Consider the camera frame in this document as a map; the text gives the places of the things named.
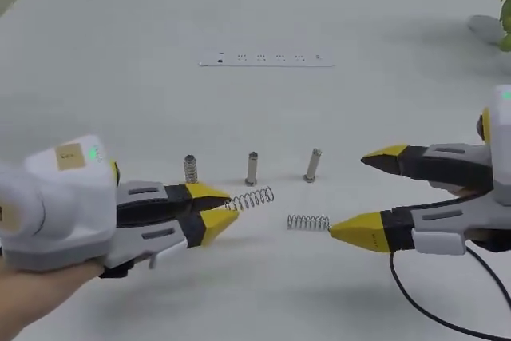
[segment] black cable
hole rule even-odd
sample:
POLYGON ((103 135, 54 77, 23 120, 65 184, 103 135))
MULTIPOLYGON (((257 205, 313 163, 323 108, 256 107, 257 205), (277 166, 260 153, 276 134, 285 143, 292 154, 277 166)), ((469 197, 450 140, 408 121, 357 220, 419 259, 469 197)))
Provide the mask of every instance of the black cable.
MULTIPOLYGON (((505 289, 505 286, 502 283, 501 279, 498 278, 498 276, 495 274, 493 269, 476 252, 474 252, 470 248, 467 248, 466 250, 489 273, 489 275, 492 277, 493 281, 495 281, 498 288, 500 289, 509 308, 511 309, 511 297, 509 296, 508 291, 505 289)), ((417 309, 420 313, 425 315, 427 318, 432 319, 435 323, 439 323, 440 325, 442 325, 444 327, 448 327, 449 329, 451 329, 453 331, 457 331, 464 335, 470 335, 472 337, 477 337, 479 339, 487 339, 489 341, 511 341, 511 339, 506 338, 506 337, 500 337, 498 335, 488 335, 486 333, 481 333, 479 331, 472 331, 465 327, 459 327, 458 325, 449 323, 449 322, 445 321, 444 319, 441 319, 441 318, 437 317, 436 315, 428 312, 426 309, 424 309, 418 303, 416 303, 415 300, 410 297, 410 295, 406 291, 405 287, 403 287, 402 282, 399 279, 398 273, 396 272, 396 268, 394 266, 394 252, 392 252, 390 254, 389 264, 390 264, 390 273, 392 273, 392 277, 394 277, 394 281, 398 285, 398 288, 401 291, 401 293, 405 296, 405 299, 412 305, 412 307, 417 309)))

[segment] spring on peg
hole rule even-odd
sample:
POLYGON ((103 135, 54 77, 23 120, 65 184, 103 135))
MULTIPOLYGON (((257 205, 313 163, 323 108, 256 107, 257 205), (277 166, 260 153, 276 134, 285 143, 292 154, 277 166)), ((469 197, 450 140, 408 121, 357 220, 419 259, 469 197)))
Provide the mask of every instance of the spring on peg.
POLYGON ((287 229, 327 231, 330 229, 330 219, 327 216, 288 215, 287 229))
POLYGON ((224 206, 231 211, 244 211, 261 204, 271 203, 274 199, 273 191, 270 187, 266 187, 233 197, 224 206))

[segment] coil spring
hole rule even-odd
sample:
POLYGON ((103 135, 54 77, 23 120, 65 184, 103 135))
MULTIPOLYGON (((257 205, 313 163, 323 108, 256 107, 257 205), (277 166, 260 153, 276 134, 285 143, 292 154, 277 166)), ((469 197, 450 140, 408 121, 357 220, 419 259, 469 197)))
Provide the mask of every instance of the coil spring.
POLYGON ((275 195, 273 191, 270 187, 266 187, 233 197, 226 202, 224 206, 230 211, 244 211, 245 209, 254 208, 257 205, 271 203, 274 199, 275 195))
POLYGON ((327 216, 287 216, 287 229, 304 231, 327 231, 330 229, 330 219, 327 216))
POLYGON ((183 160, 184 180, 186 184, 196 184, 199 180, 197 177, 197 160, 193 155, 187 155, 183 160))

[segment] power strip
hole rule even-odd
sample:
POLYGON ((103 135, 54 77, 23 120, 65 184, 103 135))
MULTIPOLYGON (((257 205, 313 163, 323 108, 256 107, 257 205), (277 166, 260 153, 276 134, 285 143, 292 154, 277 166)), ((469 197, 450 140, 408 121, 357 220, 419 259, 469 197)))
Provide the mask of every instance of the power strip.
POLYGON ((333 67, 322 54, 247 54, 218 52, 207 54, 201 67, 333 67))

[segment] metal bolt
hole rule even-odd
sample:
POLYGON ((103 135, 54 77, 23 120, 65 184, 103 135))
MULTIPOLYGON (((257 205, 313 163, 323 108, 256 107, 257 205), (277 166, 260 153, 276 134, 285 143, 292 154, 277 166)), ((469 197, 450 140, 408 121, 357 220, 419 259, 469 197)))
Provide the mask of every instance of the metal bolt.
POLYGON ((321 157, 321 149, 314 148, 312 150, 311 160, 307 168, 307 173, 303 175, 303 179, 307 183, 314 183, 316 180, 316 169, 318 169, 319 158, 321 157))
POLYGON ((248 187, 253 187, 257 184, 256 174, 257 174, 257 152, 250 152, 248 154, 248 170, 247 170, 247 178, 245 179, 245 184, 248 187))

